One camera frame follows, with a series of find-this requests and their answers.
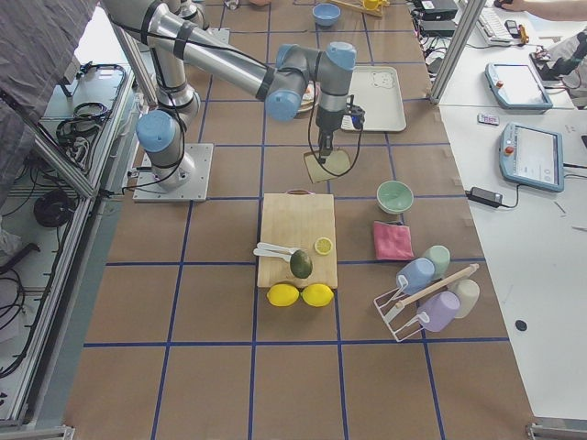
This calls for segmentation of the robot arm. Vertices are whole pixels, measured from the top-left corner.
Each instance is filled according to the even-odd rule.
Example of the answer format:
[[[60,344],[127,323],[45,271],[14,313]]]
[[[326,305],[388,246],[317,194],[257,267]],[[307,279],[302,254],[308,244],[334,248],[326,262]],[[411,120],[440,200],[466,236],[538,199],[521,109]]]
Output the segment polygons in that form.
[[[333,146],[345,117],[357,129],[364,123],[364,112],[349,92],[357,58],[352,44],[334,41],[324,50],[283,45],[275,65],[268,66],[181,18],[162,1],[105,1],[103,6],[111,22],[133,39],[178,65],[187,63],[248,92],[265,104],[267,115],[275,120],[294,119],[308,84],[318,85],[314,95],[318,135],[308,143],[308,173],[322,171],[333,179],[355,167],[356,158]]]

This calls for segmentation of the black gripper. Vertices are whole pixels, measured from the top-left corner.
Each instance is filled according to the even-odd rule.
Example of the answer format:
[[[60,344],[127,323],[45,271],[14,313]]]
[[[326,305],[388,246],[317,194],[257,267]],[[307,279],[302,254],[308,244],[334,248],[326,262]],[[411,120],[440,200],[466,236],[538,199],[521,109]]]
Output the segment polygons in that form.
[[[316,126],[318,133],[318,163],[326,162],[325,151],[333,150],[334,132],[341,129],[344,116],[350,116],[355,129],[362,130],[365,111],[354,104],[354,95],[322,93],[318,99]]]

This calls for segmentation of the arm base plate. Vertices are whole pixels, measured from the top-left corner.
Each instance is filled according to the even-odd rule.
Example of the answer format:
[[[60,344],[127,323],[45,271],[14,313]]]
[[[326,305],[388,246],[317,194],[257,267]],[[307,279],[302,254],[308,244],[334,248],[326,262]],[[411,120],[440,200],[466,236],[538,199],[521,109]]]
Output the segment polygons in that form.
[[[133,200],[136,203],[204,202],[212,165],[214,145],[212,143],[186,144],[183,161],[179,169],[167,180],[163,170],[150,169],[151,163],[144,155],[141,165],[148,167],[138,175]]]
[[[226,57],[225,51],[222,50],[222,47],[225,47],[229,44],[230,40],[230,30],[228,28],[213,28],[210,27],[205,31],[207,35],[207,41],[205,42],[206,50],[214,53],[221,59]]]

